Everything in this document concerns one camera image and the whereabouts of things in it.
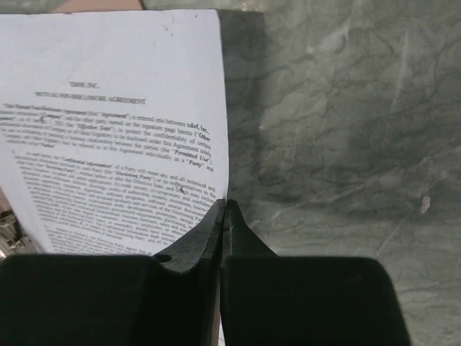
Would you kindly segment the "metal folder clip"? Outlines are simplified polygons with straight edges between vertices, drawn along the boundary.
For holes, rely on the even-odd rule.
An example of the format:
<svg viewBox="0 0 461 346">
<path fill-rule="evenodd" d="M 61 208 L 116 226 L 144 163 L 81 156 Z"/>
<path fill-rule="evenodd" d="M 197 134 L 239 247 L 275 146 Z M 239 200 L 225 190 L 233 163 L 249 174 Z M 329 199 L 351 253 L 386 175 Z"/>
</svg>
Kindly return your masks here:
<svg viewBox="0 0 461 346">
<path fill-rule="evenodd" d="M 11 210 L 1 212 L 0 237 L 1 261 L 15 254 L 35 254 L 37 252 Z"/>
</svg>

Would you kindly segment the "pink brown file folder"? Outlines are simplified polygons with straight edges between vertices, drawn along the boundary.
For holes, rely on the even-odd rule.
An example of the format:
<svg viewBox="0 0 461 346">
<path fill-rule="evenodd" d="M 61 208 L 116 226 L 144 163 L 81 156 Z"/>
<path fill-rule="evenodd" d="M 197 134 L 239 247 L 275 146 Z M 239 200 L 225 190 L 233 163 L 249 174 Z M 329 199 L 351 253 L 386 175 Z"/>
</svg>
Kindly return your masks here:
<svg viewBox="0 0 461 346">
<path fill-rule="evenodd" d="M 138 0 L 1 0 L 2 14 L 47 14 L 144 10 Z"/>
</svg>

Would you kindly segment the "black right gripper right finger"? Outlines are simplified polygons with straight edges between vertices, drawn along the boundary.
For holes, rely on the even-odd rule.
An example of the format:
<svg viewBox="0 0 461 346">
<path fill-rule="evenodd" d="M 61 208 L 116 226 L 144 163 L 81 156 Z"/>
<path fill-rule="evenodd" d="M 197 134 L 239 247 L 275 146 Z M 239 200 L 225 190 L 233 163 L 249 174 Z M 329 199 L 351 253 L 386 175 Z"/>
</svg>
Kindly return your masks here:
<svg viewBox="0 0 461 346">
<path fill-rule="evenodd" d="M 409 345 L 392 281 L 366 257 L 279 256 L 226 205 L 220 309 L 227 345 Z"/>
</svg>

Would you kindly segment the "white printed paper stack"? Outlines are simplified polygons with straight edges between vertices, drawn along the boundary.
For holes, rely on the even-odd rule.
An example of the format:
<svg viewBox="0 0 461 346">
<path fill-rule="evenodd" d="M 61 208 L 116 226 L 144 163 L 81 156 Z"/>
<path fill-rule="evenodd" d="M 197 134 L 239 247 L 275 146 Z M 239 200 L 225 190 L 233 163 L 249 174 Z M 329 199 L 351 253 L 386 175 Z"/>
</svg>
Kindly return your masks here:
<svg viewBox="0 0 461 346">
<path fill-rule="evenodd" d="M 40 252 L 154 254 L 228 170 L 215 10 L 1 16 L 1 188 Z"/>
</svg>

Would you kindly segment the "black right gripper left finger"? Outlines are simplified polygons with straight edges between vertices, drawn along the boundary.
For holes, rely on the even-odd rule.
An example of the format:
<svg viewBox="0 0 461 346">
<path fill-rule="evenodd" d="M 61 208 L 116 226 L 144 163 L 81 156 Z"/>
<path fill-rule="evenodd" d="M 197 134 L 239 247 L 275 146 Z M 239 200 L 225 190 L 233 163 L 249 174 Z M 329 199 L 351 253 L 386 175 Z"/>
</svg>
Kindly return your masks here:
<svg viewBox="0 0 461 346">
<path fill-rule="evenodd" d="M 224 202 L 155 255 L 1 263 L 3 345 L 216 345 Z"/>
</svg>

